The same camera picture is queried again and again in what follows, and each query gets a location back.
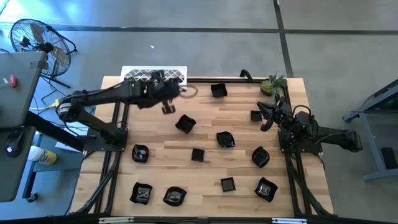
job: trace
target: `wooden table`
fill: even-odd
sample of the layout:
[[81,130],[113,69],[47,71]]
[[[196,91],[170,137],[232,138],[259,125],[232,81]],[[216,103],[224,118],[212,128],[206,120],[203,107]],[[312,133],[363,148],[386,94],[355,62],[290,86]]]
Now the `wooden table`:
[[[102,88],[118,81],[119,77],[104,77]],[[292,106],[308,105],[303,79],[288,78],[287,83]],[[227,83],[228,96],[219,99],[211,97],[209,83],[193,84],[199,89],[198,95],[191,99],[175,99],[177,112],[174,114],[163,115],[161,104],[144,110],[131,105],[129,137],[119,167],[112,216],[293,217],[285,159],[277,140],[277,125],[263,133],[259,130],[260,122],[250,121],[250,110],[258,110],[256,102],[268,101],[260,93],[259,84]],[[97,106],[95,115],[111,121],[113,108],[111,104]],[[183,114],[197,122],[189,134],[174,126]],[[216,133],[221,131],[232,133],[236,141],[234,148],[218,146]],[[135,144],[145,144],[150,149],[146,164],[132,160]],[[262,169],[251,160],[253,150],[259,146],[271,155],[268,165]],[[205,150],[204,162],[191,161],[194,147]],[[103,152],[95,152],[83,162],[71,211],[78,210],[94,192],[103,159]],[[302,154],[302,159],[309,189],[326,210],[333,212],[319,158]],[[227,177],[234,177],[236,190],[223,193],[220,179]],[[254,193],[261,177],[279,187],[271,203]],[[154,188],[146,206],[129,200],[136,182],[150,184]],[[179,207],[171,207],[162,201],[171,186],[188,192]],[[107,195],[106,189],[102,208]],[[300,191],[298,197],[303,210]]]

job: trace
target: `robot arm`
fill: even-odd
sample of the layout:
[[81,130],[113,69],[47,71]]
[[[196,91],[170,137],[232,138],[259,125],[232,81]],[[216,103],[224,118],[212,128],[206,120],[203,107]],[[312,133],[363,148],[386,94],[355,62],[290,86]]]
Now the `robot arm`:
[[353,130],[326,128],[318,125],[315,117],[304,111],[293,116],[290,105],[282,97],[275,105],[257,102],[267,120],[261,131],[267,131],[273,123],[280,127],[279,141],[283,149],[292,152],[321,152],[320,143],[336,144],[351,152],[362,150],[361,139]]
[[147,80],[135,80],[134,77],[131,77],[104,90],[74,91],[62,99],[56,112],[62,121],[78,121],[99,132],[106,143],[120,145],[126,138],[126,133],[116,124],[105,123],[86,112],[85,106],[122,102],[126,105],[137,105],[142,109],[162,102],[164,114],[174,113],[175,108],[169,105],[169,102],[180,96],[178,78],[164,80],[163,77],[161,70],[152,73],[151,78]]

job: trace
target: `black cup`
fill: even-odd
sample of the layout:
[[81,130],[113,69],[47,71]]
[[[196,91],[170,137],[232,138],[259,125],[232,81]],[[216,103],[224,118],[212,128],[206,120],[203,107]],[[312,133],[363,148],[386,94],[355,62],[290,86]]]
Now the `black cup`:
[[131,157],[135,162],[146,163],[149,157],[148,147],[135,144],[132,148]]
[[216,134],[217,142],[223,148],[235,147],[235,139],[231,133],[223,131]]
[[175,127],[183,131],[185,134],[188,134],[196,123],[197,122],[194,119],[184,114],[181,116],[177,124],[175,124]]
[[150,199],[150,192],[152,190],[152,186],[149,184],[140,184],[136,183],[132,188],[132,194],[130,197],[130,201],[134,203],[141,203],[143,205],[147,205]]
[[278,190],[278,186],[276,186],[276,184],[265,178],[261,178],[259,181],[259,185],[254,192],[259,197],[266,199],[268,202],[271,202],[274,199],[276,190]]
[[181,189],[180,187],[171,187],[167,189],[163,201],[167,205],[177,207],[182,204],[186,194],[187,192],[184,191],[184,189]]
[[262,147],[258,147],[251,154],[251,160],[260,168],[263,168],[269,162],[269,153]]

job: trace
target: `small black object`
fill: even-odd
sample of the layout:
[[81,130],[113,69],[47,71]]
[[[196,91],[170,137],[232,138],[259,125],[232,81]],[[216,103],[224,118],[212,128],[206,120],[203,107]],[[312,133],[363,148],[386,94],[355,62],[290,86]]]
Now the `small black object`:
[[263,132],[268,131],[272,127],[273,124],[274,124],[273,120],[268,119],[265,124],[261,125],[260,130]]
[[175,127],[185,132],[185,134],[188,134],[196,123],[197,122],[194,119],[184,114],[181,116],[177,124],[175,124]]
[[163,201],[167,205],[177,207],[182,204],[186,194],[187,192],[184,191],[184,189],[181,189],[180,187],[171,187],[167,189]]
[[232,136],[231,133],[223,131],[222,133],[217,133],[216,135],[217,135],[218,144],[220,144],[221,147],[223,148],[235,147],[234,136]]
[[166,101],[162,101],[162,104],[163,104],[163,107],[162,107],[163,114],[170,114],[170,113],[174,113],[175,112],[174,105],[170,105],[167,100]]
[[381,154],[383,155],[384,163],[386,164],[387,169],[398,168],[396,156],[391,147],[381,148]]
[[132,194],[130,197],[130,201],[134,203],[141,203],[147,205],[150,199],[150,192],[152,190],[152,186],[149,184],[140,184],[136,183],[132,188]]
[[149,157],[149,150],[147,146],[135,144],[132,148],[131,157],[134,162],[146,163]]
[[246,69],[242,69],[241,73],[239,74],[239,77],[247,77],[249,82],[254,82],[253,78],[251,77],[250,73]]
[[233,177],[222,179],[221,185],[223,186],[223,192],[229,192],[232,190],[236,190]]
[[6,139],[6,154],[8,157],[17,157],[23,150],[24,129],[18,128]]
[[261,111],[250,111],[251,121],[262,121]]
[[251,159],[258,167],[263,168],[269,162],[269,153],[260,146],[254,150]]
[[205,156],[205,151],[202,149],[192,149],[192,160],[203,162]]
[[213,97],[220,98],[228,95],[228,92],[225,88],[225,83],[219,83],[211,85],[211,92],[213,93]]
[[278,190],[278,186],[276,186],[276,184],[265,178],[261,178],[259,181],[259,185],[254,192],[259,197],[262,197],[268,202],[271,202],[274,199],[276,190]]

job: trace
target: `gray floor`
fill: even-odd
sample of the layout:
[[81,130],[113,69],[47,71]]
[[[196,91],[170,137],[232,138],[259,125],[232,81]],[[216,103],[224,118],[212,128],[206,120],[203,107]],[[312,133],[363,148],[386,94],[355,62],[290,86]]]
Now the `gray floor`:
[[[394,0],[279,2],[287,29],[398,29],[398,3]],[[277,28],[271,0],[10,0],[0,22],[23,17],[76,26]],[[0,47],[12,50],[8,30],[3,32]],[[73,55],[68,72],[60,77],[73,89],[99,88],[103,76],[119,75],[123,65],[186,65],[191,76],[237,76],[242,68],[256,77],[285,72],[278,34],[62,34],[74,41],[79,50]],[[304,78],[311,109],[322,126],[361,132],[357,121],[345,124],[342,115],[398,77],[396,35],[287,35],[287,44],[294,77]],[[39,85],[37,99],[50,91],[46,83]],[[59,97],[54,95],[47,102]],[[57,120],[53,111],[43,117]],[[363,181],[363,174],[375,170],[363,140],[364,150],[356,154],[324,145],[326,177],[335,212],[342,217],[396,222],[398,177]],[[1,219],[64,214],[77,175],[78,170],[41,174],[34,186],[40,200],[28,204],[18,196],[14,202],[2,203]]]

